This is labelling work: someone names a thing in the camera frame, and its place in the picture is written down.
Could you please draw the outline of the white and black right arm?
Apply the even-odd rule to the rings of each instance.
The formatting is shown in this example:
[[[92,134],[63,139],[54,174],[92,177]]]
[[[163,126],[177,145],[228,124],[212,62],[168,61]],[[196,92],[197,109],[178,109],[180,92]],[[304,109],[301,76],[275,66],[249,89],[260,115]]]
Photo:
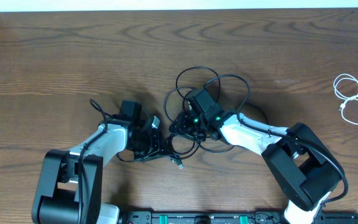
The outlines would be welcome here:
[[[195,143],[206,138],[260,155],[288,199],[288,223],[312,223],[327,203],[349,190],[344,169],[305,124],[276,127],[234,110],[181,112],[169,127],[175,136]]]

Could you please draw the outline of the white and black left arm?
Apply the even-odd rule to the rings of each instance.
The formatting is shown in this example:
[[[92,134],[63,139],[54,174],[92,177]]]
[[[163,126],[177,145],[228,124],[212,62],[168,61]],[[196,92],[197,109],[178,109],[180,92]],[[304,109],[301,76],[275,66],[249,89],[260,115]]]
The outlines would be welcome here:
[[[162,142],[160,120],[153,117],[145,130],[132,119],[101,123],[88,139],[69,150],[46,153],[32,207],[34,223],[124,223],[118,206],[101,198],[103,169],[125,149],[138,161],[159,156]]]

